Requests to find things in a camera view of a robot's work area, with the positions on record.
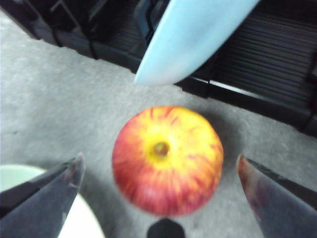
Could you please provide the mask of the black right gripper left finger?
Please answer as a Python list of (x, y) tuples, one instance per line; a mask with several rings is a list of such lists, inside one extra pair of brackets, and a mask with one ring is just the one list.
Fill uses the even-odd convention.
[(79, 192), (83, 154), (0, 194), (2, 238), (56, 238)]

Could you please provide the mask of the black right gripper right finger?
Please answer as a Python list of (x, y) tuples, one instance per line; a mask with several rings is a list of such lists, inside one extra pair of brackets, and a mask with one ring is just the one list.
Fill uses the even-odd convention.
[(242, 189), (266, 238), (315, 238), (317, 193), (240, 155)]

